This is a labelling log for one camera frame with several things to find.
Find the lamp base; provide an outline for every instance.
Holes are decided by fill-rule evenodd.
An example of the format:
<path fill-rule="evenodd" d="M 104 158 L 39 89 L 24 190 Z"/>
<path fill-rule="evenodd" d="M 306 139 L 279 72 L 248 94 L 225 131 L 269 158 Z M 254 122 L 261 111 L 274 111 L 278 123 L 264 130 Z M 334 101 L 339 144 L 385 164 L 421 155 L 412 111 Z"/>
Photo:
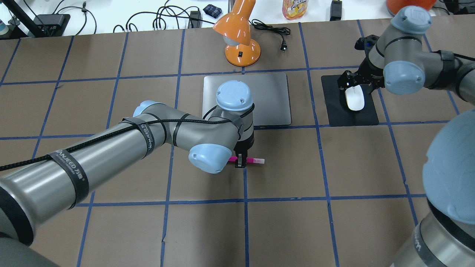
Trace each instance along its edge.
<path fill-rule="evenodd" d="M 251 43 L 248 46 L 243 44 L 238 46 L 226 46 L 224 54 L 231 64 L 239 67 L 247 67 L 259 59 L 261 56 L 261 47 L 255 40 L 251 39 Z"/>

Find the black mouse pad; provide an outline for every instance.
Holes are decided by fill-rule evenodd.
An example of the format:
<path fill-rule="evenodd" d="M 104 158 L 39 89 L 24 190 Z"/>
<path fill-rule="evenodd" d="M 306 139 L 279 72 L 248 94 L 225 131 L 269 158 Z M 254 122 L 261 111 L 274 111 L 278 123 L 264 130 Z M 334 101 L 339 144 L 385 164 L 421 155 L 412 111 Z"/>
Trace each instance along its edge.
<path fill-rule="evenodd" d="M 378 125 L 378 115 L 370 94 L 372 87 L 361 85 L 364 94 L 364 108 L 360 111 L 352 111 L 346 104 L 344 91 L 338 88 L 339 77 L 340 75 L 322 76 L 323 94 L 330 126 Z"/>

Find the black metal bar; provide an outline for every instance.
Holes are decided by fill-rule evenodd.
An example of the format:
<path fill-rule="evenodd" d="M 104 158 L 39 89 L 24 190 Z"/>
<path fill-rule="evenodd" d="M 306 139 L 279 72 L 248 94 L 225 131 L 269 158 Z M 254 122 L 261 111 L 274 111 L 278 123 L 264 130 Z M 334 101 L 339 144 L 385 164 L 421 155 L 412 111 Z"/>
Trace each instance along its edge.
<path fill-rule="evenodd" d="M 30 30 L 35 37 L 46 37 L 46 33 L 38 28 L 30 17 L 21 9 L 21 7 L 15 2 L 15 0 L 0 0 L 17 18 Z"/>

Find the lamp head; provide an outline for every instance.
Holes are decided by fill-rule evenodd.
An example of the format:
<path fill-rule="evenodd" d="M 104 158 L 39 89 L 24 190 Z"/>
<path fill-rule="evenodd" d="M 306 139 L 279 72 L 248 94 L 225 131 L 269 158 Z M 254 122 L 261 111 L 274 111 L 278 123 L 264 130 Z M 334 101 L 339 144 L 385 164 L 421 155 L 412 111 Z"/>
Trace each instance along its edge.
<path fill-rule="evenodd" d="M 223 35 L 224 41 L 230 46 L 238 44 L 249 45 L 251 42 L 251 27 L 249 17 L 256 0 L 238 0 L 230 13 L 220 18 L 213 29 Z"/>

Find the silver laptop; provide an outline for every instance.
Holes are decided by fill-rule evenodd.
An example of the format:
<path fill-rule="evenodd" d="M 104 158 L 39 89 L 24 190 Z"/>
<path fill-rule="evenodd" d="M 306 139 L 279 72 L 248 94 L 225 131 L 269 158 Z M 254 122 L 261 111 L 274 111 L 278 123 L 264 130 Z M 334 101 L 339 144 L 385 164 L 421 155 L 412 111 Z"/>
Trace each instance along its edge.
<path fill-rule="evenodd" d="M 224 82 L 238 80 L 251 89 L 255 109 L 254 125 L 290 125 L 289 87 L 287 75 L 283 72 L 206 76 L 203 86 L 203 114 L 216 106 L 216 91 Z"/>

